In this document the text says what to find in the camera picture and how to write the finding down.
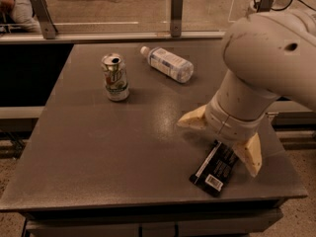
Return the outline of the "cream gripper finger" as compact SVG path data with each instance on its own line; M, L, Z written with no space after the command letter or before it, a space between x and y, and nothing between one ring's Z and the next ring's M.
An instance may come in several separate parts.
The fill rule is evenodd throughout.
M251 177L255 178L262 167L262 151L260 136L256 133L247 141L233 143L233 151L242 161Z
M203 130L207 127L207 121L205 118L205 108L203 105L191 112L184 114L178 121L177 126L192 128L197 130Z

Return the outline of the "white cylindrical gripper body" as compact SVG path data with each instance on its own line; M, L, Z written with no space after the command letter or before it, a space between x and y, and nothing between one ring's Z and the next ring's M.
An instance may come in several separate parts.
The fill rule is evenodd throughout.
M224 111L218 103L218 94L206 104L205 119L213 132L230 143L237 141L246 141L253 137L258 131L261 120L264 115L260 115L254 120L242 120L234 118Z

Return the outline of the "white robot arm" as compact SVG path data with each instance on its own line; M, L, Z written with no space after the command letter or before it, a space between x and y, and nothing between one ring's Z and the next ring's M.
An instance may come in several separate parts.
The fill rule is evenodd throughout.
M316 111L316 26L310 11L255 13L236 21L221 44L226 75L212 99L177 125L212 130L232 145L251 176L262 167L258 128L285 97Z

